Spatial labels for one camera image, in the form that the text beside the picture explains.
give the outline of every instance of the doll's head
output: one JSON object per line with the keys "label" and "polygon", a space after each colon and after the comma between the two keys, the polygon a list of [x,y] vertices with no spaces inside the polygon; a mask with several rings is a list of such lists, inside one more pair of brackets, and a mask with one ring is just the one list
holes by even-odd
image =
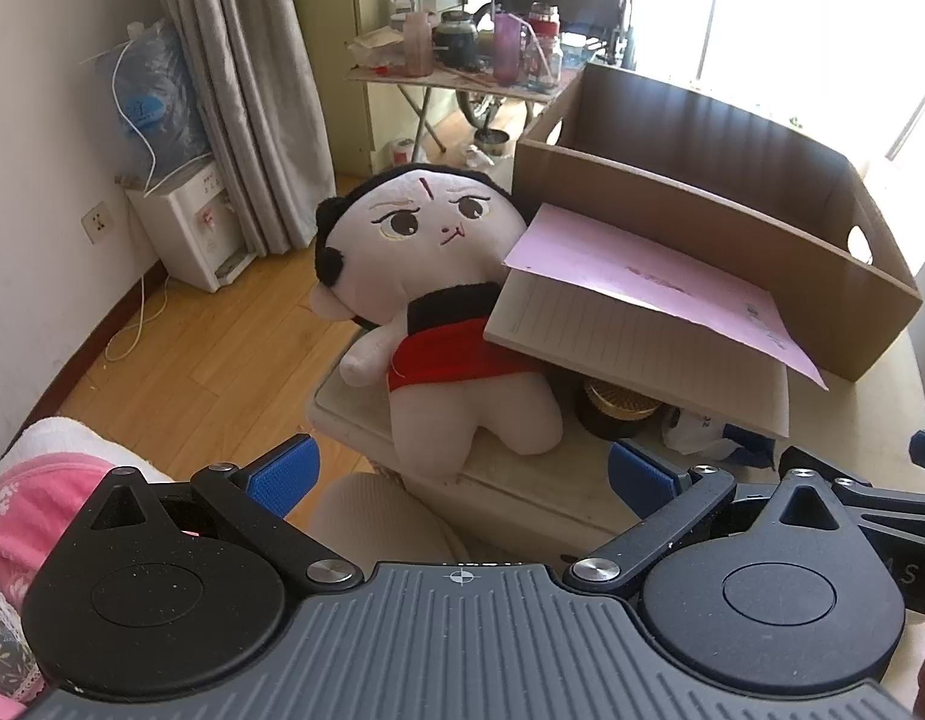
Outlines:
{"label": "doll's head", "polygon": [[485,175],[409,165],[377,175],[316,212],[314,311],[385,324],[422,295],[506,279],[503,259],[526,230]]}

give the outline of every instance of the doll's eye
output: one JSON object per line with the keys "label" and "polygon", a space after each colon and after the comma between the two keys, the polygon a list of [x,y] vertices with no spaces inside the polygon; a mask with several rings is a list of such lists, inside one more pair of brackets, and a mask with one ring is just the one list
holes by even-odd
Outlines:
{"label": "doll's eye", "polygon": [[374,224],[379,225],[379,231],[387,238],[394,241],[402,241],[411,235],[415,235],[419,229],[419,220],[416,218],[418,208],[411,211],[400,209],[392,211],[382,218],[374,220]]}
{"label": "doll's eye", "polygon": [[477,197],[475,194],[465,194],[458,200],[450,200],[460,209],[461,215],[466,218],[483,217],[489,210],[489,198]]}

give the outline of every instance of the pink bottle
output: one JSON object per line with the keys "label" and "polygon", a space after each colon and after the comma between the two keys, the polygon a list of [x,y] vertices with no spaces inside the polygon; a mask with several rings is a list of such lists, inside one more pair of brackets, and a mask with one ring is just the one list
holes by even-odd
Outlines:
{"label": "pink bottle", "polygon": [[407,13],[403,26],[403,47],[406,50],[406,75],[427,76],[435,68],[433,60],[433,29],[425,13]]}
{"label": "pink bottle", "polygon": [[492,77],[500,86],[519,80],[522,23],[509,13],[497,13],[492,38]]}

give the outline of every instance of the blue label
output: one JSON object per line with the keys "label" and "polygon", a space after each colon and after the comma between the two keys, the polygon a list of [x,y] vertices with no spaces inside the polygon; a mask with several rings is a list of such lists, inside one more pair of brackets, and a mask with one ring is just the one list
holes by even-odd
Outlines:
{"label": "blue label", "polygon": [[166,103],[153,95],[135,95],[122,104],[125,117],[143,131],[155,127],[166,114]]}

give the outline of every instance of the curtain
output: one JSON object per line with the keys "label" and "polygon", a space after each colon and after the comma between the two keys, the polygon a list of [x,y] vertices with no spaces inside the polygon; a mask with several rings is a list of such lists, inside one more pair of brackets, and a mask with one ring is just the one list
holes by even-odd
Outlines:
{"label": "curtain", "polygon": [[325,121],[293,0],[162,0],[247,244],[307,247],[335,194]]}

